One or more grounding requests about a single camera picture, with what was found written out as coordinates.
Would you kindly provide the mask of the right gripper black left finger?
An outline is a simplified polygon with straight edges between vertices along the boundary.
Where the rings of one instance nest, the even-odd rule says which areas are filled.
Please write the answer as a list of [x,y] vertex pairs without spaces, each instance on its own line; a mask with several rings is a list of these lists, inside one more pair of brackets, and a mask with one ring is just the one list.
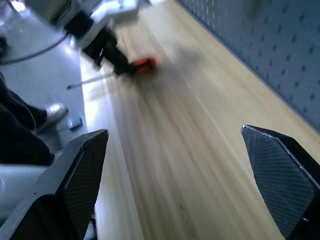
[[109,132],[70,141],[50,166],[0,166],[3,240],[82,240],[99,193]]

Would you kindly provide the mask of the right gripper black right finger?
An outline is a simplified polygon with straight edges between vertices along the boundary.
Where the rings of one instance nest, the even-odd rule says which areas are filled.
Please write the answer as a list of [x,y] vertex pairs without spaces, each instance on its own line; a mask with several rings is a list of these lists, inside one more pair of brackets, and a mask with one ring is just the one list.
[[320,165],[292,137],[241,128],[258,190],[286,240],[320,238]]

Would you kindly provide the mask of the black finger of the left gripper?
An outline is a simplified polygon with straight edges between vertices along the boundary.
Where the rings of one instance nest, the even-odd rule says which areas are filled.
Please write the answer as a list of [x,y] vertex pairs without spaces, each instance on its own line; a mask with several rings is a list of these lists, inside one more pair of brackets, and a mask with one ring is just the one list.
[[135,74],[137,68],[129,63],[127,57],[117,47],[113,51],[114,53],[114,72],[116,74]]
[[105,58],[109,63],[113,65],[113,72],[116,75],[122,75],[122,74],[129,74],[130,73],[130,64],[128,62],[128,59],[125,58],[112,58],[112,57],[106,57]]

